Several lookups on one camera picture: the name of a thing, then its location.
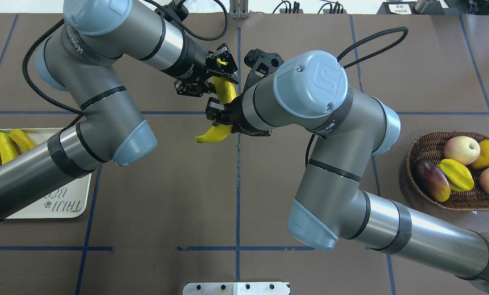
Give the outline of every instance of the metal bracket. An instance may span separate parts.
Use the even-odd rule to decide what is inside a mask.
[[[189,283],[182,295],[290,295],[286,282]]]
[[[231,18],[248,18],[248,0],[230,0],[230,17]]]

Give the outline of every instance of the white plate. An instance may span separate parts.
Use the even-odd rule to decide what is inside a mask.
[[[62,128],[22,129],[36,143],[40,144],[59,132]],[[11,129],[0,129],[9,133]],[[24,218],[74,218],[80,216],[87,205],[91,174],[64,185],[42,199],[8,217]]]

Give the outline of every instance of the black cable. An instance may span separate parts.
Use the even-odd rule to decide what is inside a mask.
[[[306,147],[306,155],[305,155],[305,167],[308,166],[308,157],[310,156],[310,148],[312,147],[312,142],[314,142],[315,134],[312,134],[310,137],[310,141],[308,142],[308,146]]]
[[[352,44],[350,47],[348,47],[347,49],[344,49],[343,52],[341,52],[341,54],[337,57],[337,62],[339,62],[340,60],[342,60],[342,58],[344,58],[344,56],[346,56],[346,54],[348,54],[348,52],[351,52],[353,49],[356,49],[357,47],[369,42],[369,41],[372,41],[373,39],[377,39],[379,37],[382,37],[384,35],[388,35],[388,34],[392,34],[394,32],[403,32],[403,35],[400,36],[400,38],[395,41],[394,43],[391,43],[390,45],[388,45],[387,47],[383,48],[383,49],[380,49],[372,54],[369,54],[367,56],[364,56],[360,59],[357,59],[355,60],[354,62],[351,62],[349,64],[347,64],[346,66],[344,66],[344,68],[349,68],[353,65],[356,65],[358,64],[359,62],[362,62],[364,60],[367,60],[368,58],[372,58],[378,54],[381,54],[387,50],[389,50],[390,48],[396,46],[397,44],[401,43],[405,37],[407,37],[407,34],[408,34],[408,28],[406,27],[397,27],[397,28],[392,28],[392,29],[387,29],[387,30],[383,30],[383,31],[380,31],[380,32],[377,32],[373,35],[370,35],[364,39],[361,39],[360,41],[357,41],[355,42],[354,44]],[[315,139],[315,134],[312,134],[312,136],[310,137],[310,141],[308,142],[308,146],[306,147],[306,155],[305,155],[305,166],[308,166],[308,157],[310,155],[310,148],[312,147],[312,142],[314,141]]]
[[[179,24],[179,26],[181,26],[181,28],[183,28],[186,32],[188,32],[188,34],[192,35],[193,37],[195,37],[196,39],[199,39],[199,40],[202,40],[202,41],[214,41],[214,40],[218,40],[218,39],[221,39],[222,36],[224,36],[226,34],[226,31],[228,31],[228,12],[226,11],[226,8],[224,7],[224,4],[222,4],[222,2],[220,2],[219,0],[213,0],[214,2],[216,2],[221,8],[222,8],[222,12],[224,13],[224,30],[222,30],[222,33],[220,33],[219,35],[215,36],[215,37],[203,37],[203,36],[199,36],[197,34],[195,34],[194,32],[192,32],[187,26],[185,26],[181,21],[180,19],[177,19],[177,17],[175,17],[174,15],[172,15],[171,13],[167,12],[164,7],[162,7],[160,4],[158,4],[157,2],[153,1],[153,0],[144,0],[146,2],[148,2],[149,4],[151,5],[154,5],[156,7],[158,7],[159,9],[162,9],[162,11],[164,11],[169,17],[171,17],[171,19],[173,19],[175,22],[177,22],[177,24]]]
[[[274,9],[274,11],[272,12],[273,14],[275,13],[275,11],[284,3],[285,7],[286,7],[286,12],[285,13],[288,13],[288,11],[291,11],[291,3],[289,1],[286,1],[286,0],[283,0],[279,3],[279,5]]]
[[[171,13],[167,12],[166,10],[164,10],[164,8],[161,5],[159,5],[158,3],[156,3],[156,2],[154,2],[152,0],[145,0],[145,1],[148,2],[148,3],[150,3],[150,4],[152,4],[152,5],[154,5],[154,6],[157,6],[160,9],[162,9],[167,15],[169,15],[173,20],[175,20],[186,32],[188,32],[190,35],[192,35],[196,39],[203,40],[203,41],[214,41],[214,40],[220,39],[222,36],[224,36],[226,34],[226,31],[228,30],[228,14],[226,12],[226,8],[222,4],[222,2],[220,2],[219,0],[214,0],[214,2],[216,2],[222,8],[222,11],[224,12],[224,22],[225,22],[225,24],[224,24],[224,30],[222,31],[222,33],[220,33],[216,37],[202,37],[202,36],[199,36],[199,35],[195,34],[189,28],[187,28],[184,24],[182,24],[182,22],[180,20],[178,20],[177,18],[175,18],[173,15],[171,15]],[[49,103],[51,103],[51,104],[53,104],[53,105],[55,105],[55,106],[57,106],[57,107],[59,107],[61,109],[64,109],[64,110],[70,111],[72,113],[78,114],[77,118],[75,118],[72,121],[72,123],[70,123],[66,127],[66,129],[68,129],[69,127],[71,127],[75,123],[77,123],[84,116],[84,113],[81,112],[81,111],[79,111],[79,110],[76,110],[76,109],[74,109],[72,107],[66,106],[65,104],[60,103],[60,102],[56,101],[55,99],[52,99],[49,96],[47,96],[31,80],[31,77],[29,75],[29,71],[27,69],[27,66],[29,65],[29,61],[30,61],[31,56],[33,55],[34,51],[38,48],[38,46],[40,44],[42,44],[42,42],[44,42],[51,34],[53,34],[53,32],[55,32],[63,24],[64,24],[64,19],[61,19],[58,23],[56,23],[53,27],[51,27],[48,31],[46,31],[39,39],[37,39],[33,43],[33,45],[31,45],[31,47],[29,48],[29,50],[25,54],[24,60],[22,62],[22,73],[23,73],[23,76],[24,76],[24,79],[25,79],[25,82],[27,83],[27,85],[29,85],[29,87],[31,87],[31,89],[33,89],[33,91],[35,91],[36,94],[38,94],[40,97],[42,97],[47,102],[49,102]]]
[[[339,2],[336,2],[336,5],[334,5],[334,8],[330,11],[330,13],[331,14],[339,14],[339,6],[340,6]]]
[[[317,12],[317,14],[321,13],[321,10],[326,6],[326,5],[330,5],[330,10],[332,10],[332,3],[331,2],[326,2],[325,4],[323,4],[321,6],[321,8],[319,8],[319,11]]]

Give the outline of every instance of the mango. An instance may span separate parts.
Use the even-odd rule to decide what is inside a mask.
[[[417,185],[438,202],[448,200],[450,185],[445,174],[429,159],[420,159],[414,166]]]

